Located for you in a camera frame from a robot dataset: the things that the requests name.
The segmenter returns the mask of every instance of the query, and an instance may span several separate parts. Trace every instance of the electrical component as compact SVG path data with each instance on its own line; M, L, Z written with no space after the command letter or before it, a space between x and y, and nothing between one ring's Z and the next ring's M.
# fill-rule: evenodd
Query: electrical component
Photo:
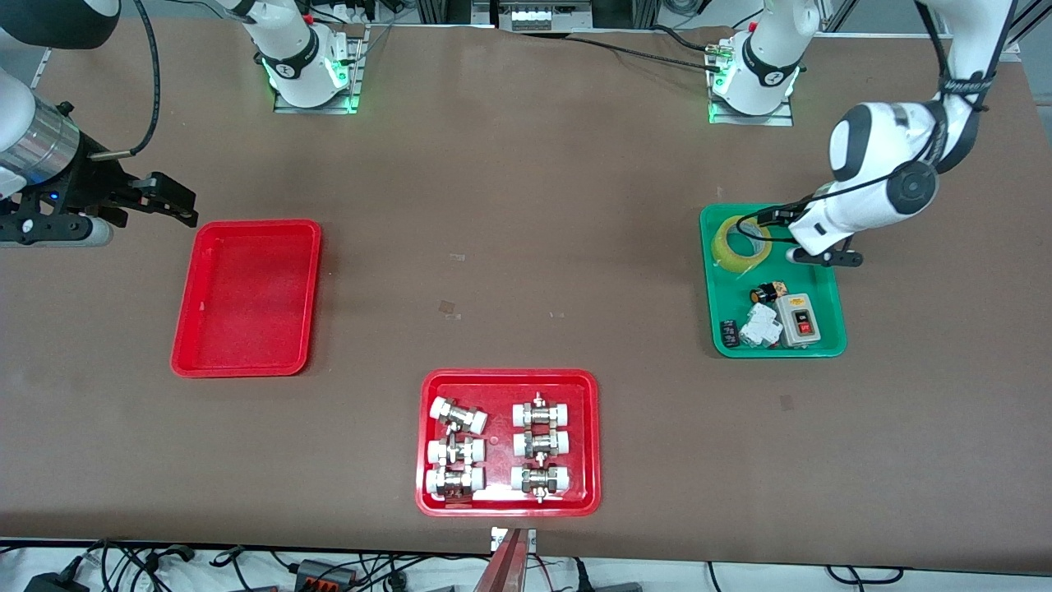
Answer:
M814 322L814 309L807 293L790 293L774 302L778 321L785 328L784 346L806 348L822 341L818 325Z
M777 313L766 305L753 305L749 309L749 323L745 324L737 335L751 348L769 348L777 344L782 336L782 324L776 319Z
M355 581L355 570L306 559L301 562L299 569L296 570L294 590L342 592L349 590L352 581Z
M753 305L770 305L780 295L785 295L788 292L789 288L786 287L785 282L771 281L769 283L761 283L749 290L749 300L752 301Z
M726 348L736 348L741 346L742 342L737 338L737 322L720 322L720 338L723 340L724 347Z

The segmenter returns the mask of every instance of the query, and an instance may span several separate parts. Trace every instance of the white component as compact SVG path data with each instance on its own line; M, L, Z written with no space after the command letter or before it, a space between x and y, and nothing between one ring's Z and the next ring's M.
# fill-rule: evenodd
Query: white component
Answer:
M83 2L104 17L115 17L121 11L121 0L83 0Z
M559 454L570 452L570 434L566 430L555 432L555 441L559 443Z
M33 90L17 78L0 68L0 151L15 145L33 123L37 111L37 101Z
M712 91L731 107L747 115L766 115L782 104L790 93L798 68L786 75L770 72L763 79L750 67L746 40L757 60L782 68L796 63L818 30L820 15L815 0L768 1L753 33L742 30L722 45L733 48L734 59L721 76L723 84Z
M0 166L0 199L11 197L25 186L25 177Z
M748 323L739 330L737 335L751 348L773 346L782 335L782 325L775 321L776 318L777 313L767 305L753 305L749 309Z
M511 448L515 456L526 456L526 434L512 434Z
M441 441L430 441L427 443L427 462L431 464L438 463L443 456L443 448L445 445Z
M482 431L486 429L486 420L489 416L481 411L474 412L474 419L471 420L471 425L467 427L468 431L472 434L482 434Z
M444 405L446 405L445 397L434 397L434 402L431 404L431 411L428 412L431 420L438 420L439 416L442 415L442 407Z
M512 467L511 468L511 489L514 491L523 490L523 468Z
M778 321L784 327L787 348L806 348L822 341L818 324L814 322L814 309L807 293L787 293L774 302Z
M436 469L428 469L427 474L424 476L424 486L427 488L427 493L438 494L439 493L439 472Z
M522 404L515 404L511 406L511 425L514 426L515 428L522 428L523 426L525 426L525 422L523 422L524 411L525 410L523 409Z
M217 1L227 9L240 3L239 0ZM349 80L337 82L331 67L336 45L345 37L335 35L322 23L307 26L294 0L258 0L248 11L248 17L255 22L244 23L245 29L265 57L263 66L271 83L289 104L302 108L319 106L347 86ZM266 58L281 61L306 50L311 43L311 32L318 37L318 50L298 75L290 65L279 63L271 67L267 63Z
M482 491L486 489L486 476L482 467L471 468L471 491Z
M471 441L471 461L482 463L486 460L486 441L476 438Z
M565 428L569 423L570 414L565 403L561 403L555 406L555 425L560 428Z
M566 467L555 467L555 491L570 489L570 471Z

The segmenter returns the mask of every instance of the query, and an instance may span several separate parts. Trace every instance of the empty red tray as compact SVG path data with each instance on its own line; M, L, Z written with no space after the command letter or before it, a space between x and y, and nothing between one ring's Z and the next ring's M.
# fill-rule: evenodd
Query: empty red tray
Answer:
M307 363L322 228L312 220L209 222L186 273L171 370L288 376Z

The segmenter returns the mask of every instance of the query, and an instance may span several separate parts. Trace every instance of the green tray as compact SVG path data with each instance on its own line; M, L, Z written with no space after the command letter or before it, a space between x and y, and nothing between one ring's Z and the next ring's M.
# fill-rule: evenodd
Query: green tray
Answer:
M836 288L836 277L831 267L790 263L785 258L787 244L775 242L771 253L762 263L744 273L728 271L716 264L712 257L712 237L727 218L751 213L773 203L713 203L702 209L702 252L705 254L705 283L709 294L709 320L712 325L712 343L721 354L729 359L829 359L844 353L848 347L847 332L844 330L844 311L841 310L841 292ZM788 237L785 227L769 227L771 236ZM747 245L745 237L733 234L731 246L739 246L736 240ZM814 320L822 332L822 341L806 349L777 347L750 348L745 344L727 348L720 338L720 322L735 321L739 327L745 324L752 302L749 290L773 280L786 282L790 293L805 292L811 298Z

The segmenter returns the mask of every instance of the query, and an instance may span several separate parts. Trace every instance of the floor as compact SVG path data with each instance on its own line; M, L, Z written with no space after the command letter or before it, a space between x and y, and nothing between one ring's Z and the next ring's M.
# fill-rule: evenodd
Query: floor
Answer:
M207 9L180 4L169 0L144 0L147 9L155 16L179 16L191 18L215 18ZM731 24L752 12L758 9L763 0L714 0L707 12L685 22L679 15L663 12L660 22L668 25L693 27L712 24ZM125 14L132 12L130 2L124 2ZM859 33L922 33L920 21L916 16L912 0L863 0L859 6L848 19L844 30ZM1046 131L1052 138L1052 24L1045 23L1021 43L1024 67L1030 78L1035 104L1040 114ZM39 54L21 52L0 52L0 65L23 80L32 78L39 62ZM924 99L932 88L919 88L916 97L904 99ZM13 583L4 590L22 590L25 583L34 574L46 571L59 571L75 554L67 549L37 549L15 551L0 555L0 581ZM166 581L175 592L197 590L200 592L221 592L240 590L232 570L219 570L207 567L205 560L211 558L215 552L202 552L198 559L189 565L176 566L168 570ZM288 554L288 560L299 560L306 557ZM333 560L347 560L345 555L333 556ZM550 566L549 572L553 587L575 587L576 571L572 562L565 559ZM704 564L679 562L633 562L589 559L587 562L592 583L610 585L624 581L639 581L647 590L706 591L714 590ZM254 586L279 584L283 590L289 590L291 576L277 566L268 556L247 556L244 562L246 579ZM460 589L473 587L484 565L482 562L445 562L431 560L425 566L411 568L409 589L425 591L440 586L456 585ZM741 565L717 564L715 570L720 585L727 592L741 590L777 590L792 592L849 591L853 587L837 584L820 567L808 566L775 566L775 565ZM81 570L82 580L92 586L93 591L102 590L98 577L98 569L88 563ZM888 572L876 570L871 577L885 577ZM527 577L527 588L541 592L548 590L547 583L540 576L540 570L530 570ZM145 590L144 581L140 588ZM1052 591L1052 579L1027 576L997 576L984 574L957 574L945 572L908 572L902 581L892 587L896 591Z

